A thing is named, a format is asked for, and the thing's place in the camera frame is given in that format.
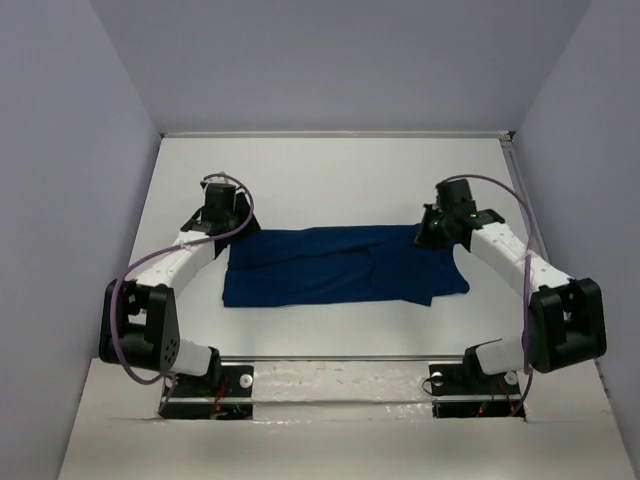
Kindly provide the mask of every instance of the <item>white table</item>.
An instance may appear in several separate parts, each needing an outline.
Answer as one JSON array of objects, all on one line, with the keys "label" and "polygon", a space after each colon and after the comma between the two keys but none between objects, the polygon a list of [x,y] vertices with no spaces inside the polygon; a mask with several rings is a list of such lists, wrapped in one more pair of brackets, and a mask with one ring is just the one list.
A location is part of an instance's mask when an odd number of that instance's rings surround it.
[{"label": "white table", "polygon": [[[497,139],[165,139],[132,258],[172,242],[202,203],[198,181],[220,170],[251,189],[263,228],[417,223],[447,176],[511,183]],[[524,237],[513,199],[479,181],[472,190]],[[518,332],[518,295],[462,248],[455,257],[471,291],[430,308],[225,309],[225,253],[178,299],[181,335],[223,356],[444,356]],[[262,362],[256,421],[188,422],[155,419],[159,388],[94,361],[60,478],[633,478],[592,362],[536,376],[526,423],[433,419],[417,386],[425,368]]]}]

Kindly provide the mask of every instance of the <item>table surface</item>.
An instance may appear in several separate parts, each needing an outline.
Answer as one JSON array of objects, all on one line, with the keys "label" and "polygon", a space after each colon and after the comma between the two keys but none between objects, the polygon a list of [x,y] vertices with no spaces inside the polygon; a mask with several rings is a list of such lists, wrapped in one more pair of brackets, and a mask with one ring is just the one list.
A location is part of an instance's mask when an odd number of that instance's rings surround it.
[{"label": "table surface", "polygon": [[[496,139],[165,139],[132,259],[175,239],[202,203],[199,180],[216,171],[251,189],[263,228],[287,229],[417,223],[435,184],[458,173],[511,183]],[[480,208],[500,212],[524,238],[508,194],[480,181],[472,189]],[[225,309],[224,254],[178,299],[181,335],[223,356],[343,357],[461,355],[518,332],[518,295],[462,248],[455,258],[471,291],[431,307]],[[187,422],[156,419],[159,387],[94,361],[60,478],[633,478],[592,362],[537,375],[526,423],[434,420],[430,398],[415,387],[419,362],[323,365],[263,362],[255,385],[265,404],[256,421]],[[413,379],[411,388],[398,378]],[[345,384],[353,388],[338,387]]]}]

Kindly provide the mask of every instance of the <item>garment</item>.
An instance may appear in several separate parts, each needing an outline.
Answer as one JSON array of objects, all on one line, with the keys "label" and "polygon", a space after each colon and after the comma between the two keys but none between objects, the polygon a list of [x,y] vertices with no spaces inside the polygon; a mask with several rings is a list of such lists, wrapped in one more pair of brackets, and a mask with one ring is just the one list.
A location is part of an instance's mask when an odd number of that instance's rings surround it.
[{"label": "garment", "polygon": [[415,247],[418,225],[262,230],[231,245],[225,307],[406,300],[466,293],[453,244]]}]

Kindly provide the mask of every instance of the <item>gray wall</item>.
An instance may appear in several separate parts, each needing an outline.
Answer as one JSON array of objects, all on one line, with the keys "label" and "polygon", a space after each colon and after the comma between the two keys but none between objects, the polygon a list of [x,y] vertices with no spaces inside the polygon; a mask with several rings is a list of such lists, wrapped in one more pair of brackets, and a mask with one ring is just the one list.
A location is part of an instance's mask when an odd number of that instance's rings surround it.
[{"label": "gray wall", "polygon": [[57,478],[159,143],[86,0],[0,2],[0,477]]},{"label": "gray wall", "polygon": [[605,381],[640,472],[640,2],[594,0],[516,135],[549,255],[604,292]]},{"label": "gray wall", "polygon": [[92,0],[163,132],[515,129],[588,0]]}]

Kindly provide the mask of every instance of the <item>folded cloth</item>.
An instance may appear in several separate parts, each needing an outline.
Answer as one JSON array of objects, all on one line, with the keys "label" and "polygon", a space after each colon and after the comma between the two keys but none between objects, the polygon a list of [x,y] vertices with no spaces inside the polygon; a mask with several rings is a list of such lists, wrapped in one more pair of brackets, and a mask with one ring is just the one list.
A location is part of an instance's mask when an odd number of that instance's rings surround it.
[{"label": "folded cloth", "polygon": [[418,248],[418,225],[262,230],[231,245],[225,307],[406,300],[466,293],[446,250]]}]

